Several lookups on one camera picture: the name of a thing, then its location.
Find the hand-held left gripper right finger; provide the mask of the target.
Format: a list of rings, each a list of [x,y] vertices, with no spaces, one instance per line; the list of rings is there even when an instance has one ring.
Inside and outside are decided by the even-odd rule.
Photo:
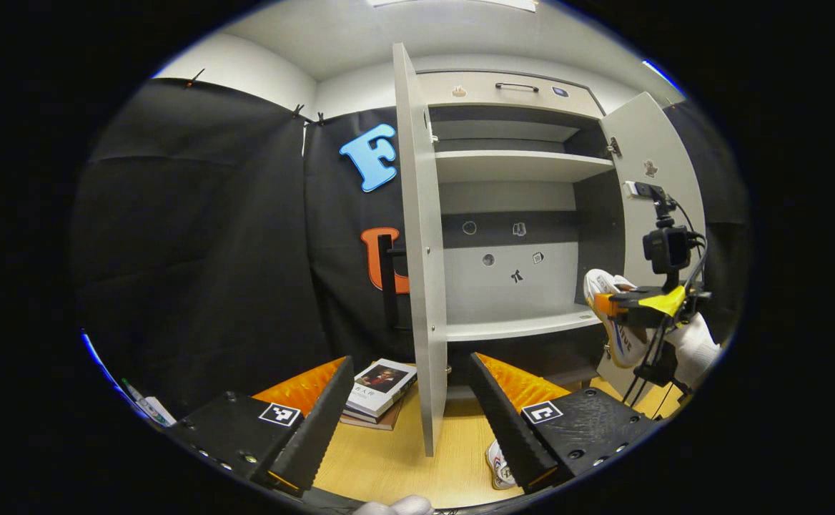
[[[659,422],[597,388],[569,391],[488,355],[468,358],[469,384],[526,494],[603,469]]]

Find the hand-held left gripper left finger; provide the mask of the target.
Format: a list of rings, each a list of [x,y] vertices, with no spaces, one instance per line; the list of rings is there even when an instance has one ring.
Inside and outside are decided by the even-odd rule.
[[[266,489],[310,490],[353,388],[343,356],[254,396],[225,391],[166,434],[200,459]]]

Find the white shoe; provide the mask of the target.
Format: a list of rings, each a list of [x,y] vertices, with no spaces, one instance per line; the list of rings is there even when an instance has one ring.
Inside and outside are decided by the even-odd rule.
[[[641,362],[650,343],[650,335],[642,327],[618,325],[610,320],[607,308],[598,306],[597,297],[601,294],[622,293],[635,287],[627,278],[607,273],[600,268],[591,268],[583,279],[585,300],[606,329],[609,336],[608,354],[618,368],[632,368]]]
[[[505,454],[503,454],[502,449],[500,449],[500,444],[496,439],[487,447],[484,456],[492,474],[492,486],[494,489],[507,490],[515,488],[518,485],[505,460]]]

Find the white shoe cabinet door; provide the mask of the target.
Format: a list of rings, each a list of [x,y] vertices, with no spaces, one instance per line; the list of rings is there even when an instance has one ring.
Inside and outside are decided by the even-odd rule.
[[[649,198],[634,197],[629,185],[645,182],[663,188],[680,205],[672,212],[675,223],[690,224],[706,237],[701,189],[694,166],[678,131],[646,92],[606,115],[600,125],[607,142],[616,137],[621,149],[621,157],[611,159],[618,176],[623,251],[619,252],[620,266],[610,266],[610,272],[627,278],[636,288],[660,286],[665,278],[653,273],[642,247],[643,236],[656,228],[655,208]],[[698,264],[700,254],[708,257],[708,248],[692,250],[693,266]],[[618,368],[609,355],[598,368],[630,406],[636,405],[652,387],[671,383],[646,381],[636,375],[636,366]]]
[[[392,46],[405,258],[422,436],[427,457],[436,456],[448,391],[447,310],[443,222],[436,149],[428,142],[430,107],[405,45]]]

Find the white shoe cabinet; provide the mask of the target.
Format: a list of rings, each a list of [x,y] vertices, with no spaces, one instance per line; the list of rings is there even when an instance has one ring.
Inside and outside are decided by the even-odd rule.
[[[460,69],[423,71],[415,67],[415,71],[418,74]],[[466,71],[557,79],[512,69]],[[587,84],[577,85],[592,92]],[[678,95],[669,99],[643,90],[607,109],[592,94],[606,117],[644,92],[657,101],[665,114],[666,108],[675,107],[680,100]],[[429,104],[428,111],[432,130],[438,137],[436,154],[520,150],[613,161],[606,151],[608,143],[600,125],[603,117],[590,119],[538,109],[465,104]],[[576,183],[438,182],[447,326],[568,313],[574,304],[588,307],[582,293],[584,275],[591,268],[610,272],[610,266],[621,264],[623,228],[617,179],[613,169]],[[545,335],[472,342],[449,342],[447,337],[449,366],[453,365],[450,345],[476,349],[484,342],[525,341],[542,336]]]

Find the white cabinet shelf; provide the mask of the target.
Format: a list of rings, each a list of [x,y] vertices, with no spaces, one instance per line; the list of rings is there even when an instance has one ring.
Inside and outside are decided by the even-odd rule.
[[[610,172],[611,160],[545,151],[469,150],[436,154],[438,182],[576,183]]]
[[[548,335],[600,324],[601,320],[591,309],[574,304],[568,313],[493,322],[449,323],[447,337],[449,342],[490,341]]]

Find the white cabinet drawer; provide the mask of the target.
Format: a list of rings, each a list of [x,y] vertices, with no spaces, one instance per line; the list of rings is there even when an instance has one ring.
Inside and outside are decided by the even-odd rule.
[[[418,73],[417,80],[432,107],[447,104],[518,107],[581,115],[590,119],[601,119],[605,115],[589,88],[549,77],[461,69]],[[500,91],[495,88],[496,82],[534,84],[540,92]]]

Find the white portrait cover book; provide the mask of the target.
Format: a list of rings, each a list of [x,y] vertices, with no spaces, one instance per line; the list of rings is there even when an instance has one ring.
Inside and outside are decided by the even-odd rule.
[[[343,414],[379,421],[417,380],[417,366],[379,359],[353,378]]]

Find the ceiling light panel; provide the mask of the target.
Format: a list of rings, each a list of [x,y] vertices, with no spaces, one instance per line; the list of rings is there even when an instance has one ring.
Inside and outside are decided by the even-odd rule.
[[[646,68],[649,68],[650,71],[652,71],[653,73],[656,73],[656,75],[659,76],[664,82],[666,82],[671,88],[673,88],[673,90],[676,90],[679,92],[679,94],[683,95],[681,88],[676,84],[673,78],[669,76],[667,73],[665,73],[655,63],[650,62],[648,59],[643,59],[642,65],[646,66]]]

